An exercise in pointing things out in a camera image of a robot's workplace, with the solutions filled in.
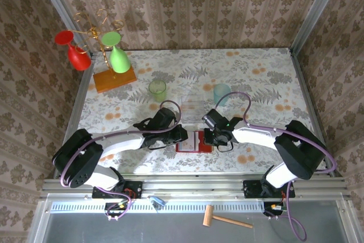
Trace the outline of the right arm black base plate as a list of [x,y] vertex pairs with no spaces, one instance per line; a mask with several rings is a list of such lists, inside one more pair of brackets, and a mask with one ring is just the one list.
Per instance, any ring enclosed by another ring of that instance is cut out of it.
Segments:
[[288,187],[286,183],[280,188],[275,188],[270,183],[263,180],[244,180],[243,181],[244,197],[247,199],[254,198],[282,198],[287,191],[290,197],[295,197],[295,189],[293,186]]

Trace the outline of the clear acrylic card stand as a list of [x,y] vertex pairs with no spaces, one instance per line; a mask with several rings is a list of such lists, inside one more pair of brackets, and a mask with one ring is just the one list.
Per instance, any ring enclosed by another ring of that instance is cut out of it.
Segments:
[[182,123],[202,123],[204,110],[204,95],[200,91],[189,91],[181,96]]

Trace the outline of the orange wooden rack base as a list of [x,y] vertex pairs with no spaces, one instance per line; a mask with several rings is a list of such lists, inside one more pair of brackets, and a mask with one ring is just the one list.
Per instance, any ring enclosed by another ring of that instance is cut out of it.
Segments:
[[137,80],[133,67],[125,73],[116,73],[112,69],[99,72],[93,75],[97,93],[110,91],[114,88],[130,84]]

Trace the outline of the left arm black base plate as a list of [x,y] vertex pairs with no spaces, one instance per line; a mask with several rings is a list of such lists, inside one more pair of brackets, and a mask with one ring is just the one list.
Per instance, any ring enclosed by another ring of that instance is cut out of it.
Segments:
[[129,196],[131,199],[140,199],[142,195],[142,185],[140,181],[126,180],[118,183],[114,188],[109,190],[110,193],[93,188],[92,198],[94,199],[116,199],[122,198],[120,193]]

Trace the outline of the blue translucent plastic cup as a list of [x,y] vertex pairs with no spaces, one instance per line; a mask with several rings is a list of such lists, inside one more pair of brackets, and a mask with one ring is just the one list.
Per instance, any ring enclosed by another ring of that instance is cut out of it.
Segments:
[[219,100],[226,94],[230,93],[231,89],[226,84],[217,84],[213,89],[214,103],[217,104]]

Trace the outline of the green plastic wine glass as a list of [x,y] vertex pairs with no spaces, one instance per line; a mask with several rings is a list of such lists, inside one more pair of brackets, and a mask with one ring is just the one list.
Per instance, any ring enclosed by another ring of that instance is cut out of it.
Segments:
[[102,37],[102,44],[112,48],[110,62],[114,72],[125,73],[130,69],[131,63],[125,51],[117,46],[120,41],[121,35],[115,31],[107,32]]

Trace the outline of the green translucent plastic cup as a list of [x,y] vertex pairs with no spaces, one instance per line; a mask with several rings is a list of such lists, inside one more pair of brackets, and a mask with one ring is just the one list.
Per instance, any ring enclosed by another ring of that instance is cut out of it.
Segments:
[[167,85],[163,80],[156,79],[151,81],[148,90],[153,95],[156,102],[162,102],[166,99]]

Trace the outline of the red plastic wine glass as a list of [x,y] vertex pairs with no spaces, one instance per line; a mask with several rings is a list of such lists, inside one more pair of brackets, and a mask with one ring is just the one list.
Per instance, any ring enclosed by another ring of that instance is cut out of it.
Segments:
[[91,65],[88,54],[79,47],[73,45],[74,34],[72,31],[64,30],[55,36],[55,43],[60,46],[68,46],[68,59],[77,71],[85,71]]

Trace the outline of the red leather card holder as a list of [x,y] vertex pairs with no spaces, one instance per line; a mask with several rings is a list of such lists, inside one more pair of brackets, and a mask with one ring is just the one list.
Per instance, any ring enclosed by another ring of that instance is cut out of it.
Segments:
[[197,150],[195,152],[178,152],[178,153],[211,153],[212,152],[212,146],[205,145],[204,144],[204,132],[203,131],[194,131],[196,132],[197,137]]

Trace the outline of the wooden mallet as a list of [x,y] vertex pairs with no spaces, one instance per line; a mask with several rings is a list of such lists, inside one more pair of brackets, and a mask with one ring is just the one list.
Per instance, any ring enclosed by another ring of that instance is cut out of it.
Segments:
[[251,225],[251,224],[244,223],[244,222],[237,221],[237,220],[232,220],[232,219],[229,219],[226,217],[216,216],[213,214],[213,211],[214,211],[214,206],[212,206],[212,205],[206,206],[205,213],[204,213],[204,219],[202,222],[203,226],[210,227],[213,220],[218,220],[218,221],[222,221],[225,223],[234,224],[234,225],[242,226],[245,228],[253,229],[253,225]]

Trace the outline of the blue white clip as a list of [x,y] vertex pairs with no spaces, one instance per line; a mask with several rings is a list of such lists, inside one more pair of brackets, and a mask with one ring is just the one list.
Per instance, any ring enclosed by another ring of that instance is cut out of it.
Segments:
[[166,202],[157,196],[149,196],[148,199],[156,210],[159,210],[166,205]]

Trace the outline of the aluminium table edge rail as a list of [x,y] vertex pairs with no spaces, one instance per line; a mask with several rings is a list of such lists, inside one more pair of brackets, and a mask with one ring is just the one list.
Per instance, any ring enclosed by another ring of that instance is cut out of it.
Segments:
[[[244,198],[243,182],[258,180],[260,173],[203,173],[203,174],[127,174],[126,180],[142,181],[142,197],[155,195],[166,200],[219,200],[232,201]],[[311,180],[293,183],[294,201],[349,200],[350,191],[345,180],[329,175],[313,175]]]

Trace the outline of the grey metal shelf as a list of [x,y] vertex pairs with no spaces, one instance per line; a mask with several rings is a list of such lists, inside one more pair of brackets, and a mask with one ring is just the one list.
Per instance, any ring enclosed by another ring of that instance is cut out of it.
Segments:
[[[49,195],[38,203],[26,243],[299,243],[285,216],[215,212],[253,225],[253,229],[214,220],[203,226],[203,213],[130,213],[109,220],[105,213],[50,213],[57,201],[98,201],[87,196]],[[290,202],[302,224],[305,243],[364,243],[364,232],[347,200]]]

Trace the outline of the pink plastic card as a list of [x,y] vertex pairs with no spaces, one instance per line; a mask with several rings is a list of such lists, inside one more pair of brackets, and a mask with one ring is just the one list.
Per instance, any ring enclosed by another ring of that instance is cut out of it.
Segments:
[[181,141],[176,146],[176,151],[178,152],[195,152],[197,150],[197,137],[196,132],[188,131],[187,132],[187,139]]

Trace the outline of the aluminium table side rail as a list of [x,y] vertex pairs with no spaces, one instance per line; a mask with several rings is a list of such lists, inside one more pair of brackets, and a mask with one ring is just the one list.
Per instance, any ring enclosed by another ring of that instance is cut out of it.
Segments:
[[314,109],[314,106],[313,106],[313,103],[312,103],[312,100],[311,100],[311,97],[310,97],[310,94],[309,94],[309,90],[308,90],[307,85],[305,83],[305,78],[304,78],[304,75],[302,73],[299,61],[297,59],[296,54],[293,52],[293,50],[291,50],[290,48],[288,50],[289,50],[289,53],[291,55],[291,59],[292,59],[292,63],[293,63],[293,66],[294,66],[294,69],[295,69],[295,72],[296,72],[296,76],[297,76],[297,79],[298,79],[298,82],[300,84],[301,91],[302,91],[302,94],[303,94],[303,97],[304,97],[304,100],[305,100],[305,104],[306,104],[306,107],[307,107],[308,115],[309,115],[310,120],[311,120],[313,132],[314,132],[315,136],[323,144],[325,144],[324,137],[323,137],[323,134],[321,132],[321,128],[320,128],[320,124],[319,124],[319,119],[316,116],[315,109]]
[[91,61],[90,67],[83,73],[63,144],[52,160],[54,177],[64,187],[77,188],[85,184],[95,170],[96,160],[101,157],[101,145],[96,143],[99,138],[93,138],[92,133],[78,128],[97,54],[92,56]]

